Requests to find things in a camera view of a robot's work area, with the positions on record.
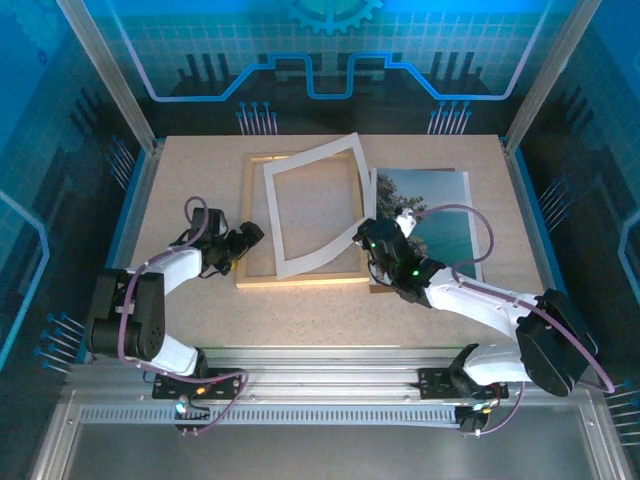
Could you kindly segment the white mat board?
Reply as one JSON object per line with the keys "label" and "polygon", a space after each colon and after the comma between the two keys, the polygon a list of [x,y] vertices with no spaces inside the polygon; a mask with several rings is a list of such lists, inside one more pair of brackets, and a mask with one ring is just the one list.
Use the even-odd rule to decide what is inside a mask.
{"label": "white mat board", "polygon": [[[323,247],[309,254],[286,260],[274,176],[285,171],[307,166],[345,150],[351,150],[354,154],[363,213],[345,231]],[[365,220],[373,219],[375,216],[375,209],[370,204],[372,188],[369,169],[359,135],[356,132],[310,150],[288,156],[285,159],[268,162],[263,167],[263,173],[274,245],[276,278],[278,281],[306,274],[338,257],[353,243],[352,237],[356,234],[358,227]]]}

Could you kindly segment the sea and trees photo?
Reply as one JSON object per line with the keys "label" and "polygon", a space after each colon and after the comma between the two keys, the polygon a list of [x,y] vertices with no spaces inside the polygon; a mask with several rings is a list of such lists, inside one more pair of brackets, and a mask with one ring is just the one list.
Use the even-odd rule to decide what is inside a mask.
{"label": "sea and trees photo", "polygon": [[371,172],[376,218],[394,220],[410,209],[416,225],[408,238],[419,254],[448,266],[458,264],[462,275],[481,280],[475,215],[462,209],[436,211],[442,205],[472,205],[468,173],[456,170],[375,168]]}

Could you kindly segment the light wooden picture frame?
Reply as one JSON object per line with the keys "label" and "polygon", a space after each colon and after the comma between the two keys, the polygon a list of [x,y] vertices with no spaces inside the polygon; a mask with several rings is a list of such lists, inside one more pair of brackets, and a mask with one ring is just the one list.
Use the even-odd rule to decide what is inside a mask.
{"label": "light wooden picture frame", "polygon": [[[254,153],[245,156],[244,178],[242,187],[241,219],[249,221],[253,209],[253,192],[255,187],[257,165],[263,166],[272,161],[284,160],[291,152],[282,153]],[[366,268],[365,255],[357,254],[358,266],[354,271],[329,273],[302,273],[283,280],[276,275],[249,275],[249,255],[237,261],[236,287],[239,289],[267,288],[267,287],[306,287],[306,286],[334,286],[345,284],[368,283],[369,274]]]}

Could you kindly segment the black controller module with LED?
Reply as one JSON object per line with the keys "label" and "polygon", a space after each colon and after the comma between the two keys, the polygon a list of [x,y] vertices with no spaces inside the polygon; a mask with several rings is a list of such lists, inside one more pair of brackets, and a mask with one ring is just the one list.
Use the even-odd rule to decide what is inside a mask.
{"label": "black controller module with LED", "polygon": [[497,408],[498,403],[484,403],[473,406],[456,406],[454,408],[457,430],[463,434],[472,434],[476,437],[493,433],[498,425],[490,426],[491,413]]}
{"label": "black controller module with LED", "polygon": [[[207,407],[198,406],[194,403],[192,397],[181,395],[178,403],[175,405],[176,420],[209,420],[211,412]],[[174,427],[183,437],[191,435],[197,437],[203,425],[175,424]]]}

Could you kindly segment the grey metal tray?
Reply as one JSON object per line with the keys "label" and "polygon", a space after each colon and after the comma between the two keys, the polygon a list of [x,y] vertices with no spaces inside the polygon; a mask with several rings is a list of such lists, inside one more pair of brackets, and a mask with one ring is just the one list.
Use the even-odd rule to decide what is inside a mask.
{"label": "grey metal tray", "polygon": [[592,396],[529,393],[482,437],[423,426],[237,425],[183,437],[167,425],[91,422],[59,406],[27,480],[640,480]]}

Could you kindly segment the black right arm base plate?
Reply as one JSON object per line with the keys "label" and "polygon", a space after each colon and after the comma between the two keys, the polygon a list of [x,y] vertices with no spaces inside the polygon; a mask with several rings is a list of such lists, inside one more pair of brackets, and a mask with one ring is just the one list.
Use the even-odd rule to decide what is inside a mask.
{"label": "black right arm base plate", "polygon": [[481,386],[462,371],[448,368],[420,368],[417,381],[411,387],[419,390],[422,400],[428,399],[508,399],[506,385]]}

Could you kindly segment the aluminium cross rail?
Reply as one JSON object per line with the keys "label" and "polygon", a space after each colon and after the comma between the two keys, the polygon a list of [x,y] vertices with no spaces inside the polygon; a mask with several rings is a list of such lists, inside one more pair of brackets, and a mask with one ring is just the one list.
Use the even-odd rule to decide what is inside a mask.
{"label": "aluminium cross rail", "polygon": [[[423,367],[447,367],[457,348],[227,347],[205,351],[214,368],[249,373],[244,403],[415,403],[410,385]],[[100,357],[74,366],[61,398],[82,404],[129,404],[152,400],[141,370]]]}

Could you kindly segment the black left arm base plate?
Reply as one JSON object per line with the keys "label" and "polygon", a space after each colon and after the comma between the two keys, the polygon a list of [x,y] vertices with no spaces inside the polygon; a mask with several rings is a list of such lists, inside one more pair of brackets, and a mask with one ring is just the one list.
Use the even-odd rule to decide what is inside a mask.
{"label": "black left arm base plate", "polygon": [[178,400],[186,396],[192,400],[232,400],[242,385],[245,376],[230,368],[210,368],[206,378],[235,375],[225,378],[210,386],[207,382],[189,383],[166,376],[157,375],[153,382],[152,398],[162,400]]}

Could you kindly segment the aluminium corner post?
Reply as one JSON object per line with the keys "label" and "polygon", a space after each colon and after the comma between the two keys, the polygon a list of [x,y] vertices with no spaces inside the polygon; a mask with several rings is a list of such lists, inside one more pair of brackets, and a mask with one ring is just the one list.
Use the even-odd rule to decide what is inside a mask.
{"label": "aluminium corner post", "polygon": [[602,0],[575,1],[573,9],[564,22],[548,56],[507,131],[504,151],[508,156],[515,154],[551,89],[565,70],[571,55],[591,23],[601,2]]}
{"label": "aluminium corner post", "polygon": [[142,109],[83,0],[56,0],[140,147],[148,155],[157,141]]}

